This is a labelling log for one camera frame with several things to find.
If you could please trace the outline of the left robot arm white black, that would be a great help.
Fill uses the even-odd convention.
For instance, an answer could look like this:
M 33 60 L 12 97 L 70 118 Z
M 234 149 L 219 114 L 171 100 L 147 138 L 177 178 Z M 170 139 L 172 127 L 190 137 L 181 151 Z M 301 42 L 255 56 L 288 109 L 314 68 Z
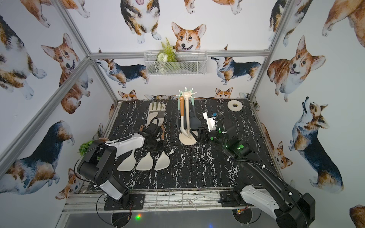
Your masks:
M 138 148 L 157 149 L 160 145 L 157 139 L 162 133 L 159 119 L 154 117 L 146 129 L 132 135 L 107 142 L 95 140 L 81 158 L 77 172 L 126 207 L 129 203 L 129 190 L 113 174 L 115 160 Z

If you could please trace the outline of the grey spatula mint handle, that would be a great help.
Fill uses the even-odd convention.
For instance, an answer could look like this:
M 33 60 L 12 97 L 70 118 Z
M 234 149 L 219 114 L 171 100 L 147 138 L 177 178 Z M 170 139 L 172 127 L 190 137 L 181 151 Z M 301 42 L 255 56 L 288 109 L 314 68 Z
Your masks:
M 196 114 L 194 97 L 191 97 L 191 103 L 192 103 L 193 116 L 190 118 L 190 127 L 193 130 L 197 130 L 202 125 L 201 125 L 201 122 L 200 122 L 200 120 L 199 120 L 199 118 L 197 117 L 197 114 Z

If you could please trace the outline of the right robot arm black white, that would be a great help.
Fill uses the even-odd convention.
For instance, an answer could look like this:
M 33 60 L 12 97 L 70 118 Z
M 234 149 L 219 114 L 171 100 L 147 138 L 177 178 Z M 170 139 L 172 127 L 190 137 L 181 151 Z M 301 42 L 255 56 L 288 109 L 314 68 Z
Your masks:
M 233 133 L 234 125 L 225 124 L 222 115 L 213 113 L 203 118 L 206 127 L 198 130 L 200 143 L 214 143 L 230 162 L 238 163 L 242 168 L 258 179 L 267 193 L 256 190 L 252 185 L 244 184 L 236 188 L 236 203 L 240 201 L 253 205 L 265 212 L 280 228 L 308 228 L 315 220 L 316 202 L 309 194 L 302 194 L 265 164 L 248 158 L 255 151 L 245 141 Z

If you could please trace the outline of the cream slotted turner wooden handle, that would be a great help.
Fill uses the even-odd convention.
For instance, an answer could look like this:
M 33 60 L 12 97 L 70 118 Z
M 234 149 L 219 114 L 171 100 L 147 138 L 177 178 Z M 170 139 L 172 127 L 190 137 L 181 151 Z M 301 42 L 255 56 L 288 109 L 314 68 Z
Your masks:
M 189 139 L 191 139 L 191 137 L 189 136 L 189 134 L 186 132 L 186 130 L 184 128 L 184 97 L 183 96 L 179 97 L 179 104 L 180 104 L 180 117 L 181 117 L 181 133 L 184 134 Z

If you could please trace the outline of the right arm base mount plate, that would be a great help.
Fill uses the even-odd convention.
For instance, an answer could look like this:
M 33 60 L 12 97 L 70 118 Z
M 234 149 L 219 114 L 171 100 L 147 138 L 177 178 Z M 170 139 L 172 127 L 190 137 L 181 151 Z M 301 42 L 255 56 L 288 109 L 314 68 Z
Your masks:
M 220 203 L 222 207 L 247 206 L 247 203 L 243 200 L 242 196 L 234 191 L 220 192 L 218 203 Z

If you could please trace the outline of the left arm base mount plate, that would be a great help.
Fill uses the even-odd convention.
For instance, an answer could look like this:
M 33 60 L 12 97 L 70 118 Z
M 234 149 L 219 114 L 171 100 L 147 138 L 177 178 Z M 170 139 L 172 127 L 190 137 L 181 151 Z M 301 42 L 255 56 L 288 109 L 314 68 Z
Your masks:
M 113 199 L 106 197 L 104 210 L 118 211 L 118 210 L 141 210 L 144 206 L 145 194 L 128 194 L 122 196 L 121 199 Z

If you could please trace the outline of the cream spatula wooden handle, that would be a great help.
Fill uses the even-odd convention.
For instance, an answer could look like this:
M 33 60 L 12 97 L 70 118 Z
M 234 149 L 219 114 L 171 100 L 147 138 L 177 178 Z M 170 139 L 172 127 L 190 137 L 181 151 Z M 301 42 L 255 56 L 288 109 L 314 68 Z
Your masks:
M 150 154 L 150 152 L 148 152 L 146 154 L 146 156 L 144 156 L 138 163 L 136 170 L 137 171 L 149 171 L 153 168 L 154 165 L 154 160 Z

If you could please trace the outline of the cream spoon wooden handle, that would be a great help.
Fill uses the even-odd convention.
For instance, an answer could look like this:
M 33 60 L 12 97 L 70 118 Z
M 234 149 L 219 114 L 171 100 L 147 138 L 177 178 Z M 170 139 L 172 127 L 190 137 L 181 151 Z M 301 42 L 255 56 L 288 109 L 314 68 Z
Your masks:
M 134 156 L 135 150 L 142 148 L 144 145 L 144 137 L 142 135 L 143 128 L 144 126 L 142 125 L 138 133 L 134 133 L 130 139 L 118 143 L 116 158 L 132 151 L 131 154 L 117 167 L 118 171 L 129 172 L 134 169 L 136 165 L 136 159 Z

